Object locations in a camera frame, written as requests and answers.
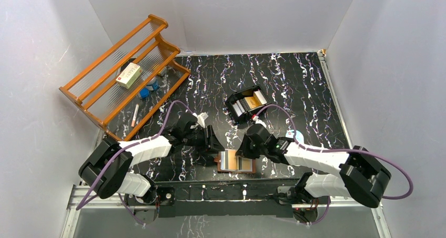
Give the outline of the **gold credit card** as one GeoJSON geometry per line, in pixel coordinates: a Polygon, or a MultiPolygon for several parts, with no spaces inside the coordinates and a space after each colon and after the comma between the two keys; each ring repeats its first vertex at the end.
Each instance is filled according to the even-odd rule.
{"type": "Polygon", "coordinates": [[[248,158],[240,158],[239,160],[239,170],[241,171],[251,171],[253,167],[253,161],[252,159],[248,158]]]}
{"type": "Polygon", "coordinates": [[[261,105],[261,103],[255,97],[245,97],[244,100],[248,105],[249,109],[254,109],[261,105]]]}

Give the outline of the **brown leather card holder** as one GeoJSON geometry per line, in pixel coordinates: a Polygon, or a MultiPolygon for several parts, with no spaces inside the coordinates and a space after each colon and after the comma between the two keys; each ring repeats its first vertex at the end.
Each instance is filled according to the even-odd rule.
{"type": "Polygon", "coordinates": [[[232,173],[256,173],[255,160],[243,158],[236,155],[236,150],[225,149],[217,154],[214,162],[217,164],[217,171],[232,173]]]}

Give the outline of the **black card tray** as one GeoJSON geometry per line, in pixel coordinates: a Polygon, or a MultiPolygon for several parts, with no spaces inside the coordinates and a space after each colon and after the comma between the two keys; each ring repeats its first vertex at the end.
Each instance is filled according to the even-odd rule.
{"type": "Polygon", "coordinates": [[[234,124],[239,125],[239,124],[243,124],[246,123],[247,121],[249,121],[251,119],[251,117],[253,115],[257,115],[258,112],[265,107],[266,105],[260,105],[257,108],[254,109],[249,109],[248,105],[246,104],[244,98],[245,97],[253,97],[253,93],[256,90],[261,90],[263,95],[265,96],[266,100],[267,100],[267,104],[266,105],[270,105],[272,104],[271,99],[267,96],[267,93],[265,92],[265,90],[263,89],[262,86],[260,85],[254,85],[245,89],[242,89],[241,91],[237,91],[234,92],[233,94],[231,94],[225,101],[225,105],[229,111],[230,117],[232,119],[232,121],[234,122],[234,124]],[[241,107],[243,107],[244,109],[244,113],[240,116],[237,117],[236,113],[232,107],[232,104],[234,102],[237,102],[241,107]]]}

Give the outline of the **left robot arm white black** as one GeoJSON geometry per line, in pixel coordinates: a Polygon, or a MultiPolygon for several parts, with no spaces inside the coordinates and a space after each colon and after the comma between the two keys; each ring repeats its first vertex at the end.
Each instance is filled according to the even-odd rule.
{"type": "Polygon", "coordinates": [[[205,125],[206,113],[182,113],[175,124],[161,134],[133,141],[104,139],[80,166],[78,174],[100,199],[118,194],[137,197],[143,204],[158,199],[157,185],[148,176],[131,173],[130,168],[152,159],[164,158],[194,147],[202,154],[224,151],[211,125],[205,125]]]}

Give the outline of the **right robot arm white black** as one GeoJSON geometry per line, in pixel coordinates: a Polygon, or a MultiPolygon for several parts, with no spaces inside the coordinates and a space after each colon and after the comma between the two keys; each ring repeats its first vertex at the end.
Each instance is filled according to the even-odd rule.
{"type": "Polygon", "coordinates": [[[306,172],[294,187],[278,189],[281,204],[310,203],[323,196],[352,198],[377,208],[391,179],[391,173],[359,147],[338,151],[297,144],[290,137],[275,137],[263,125],[248,128],[236,155],[257,159],[265,156],[275,163],[318,170],[306,172]]]}

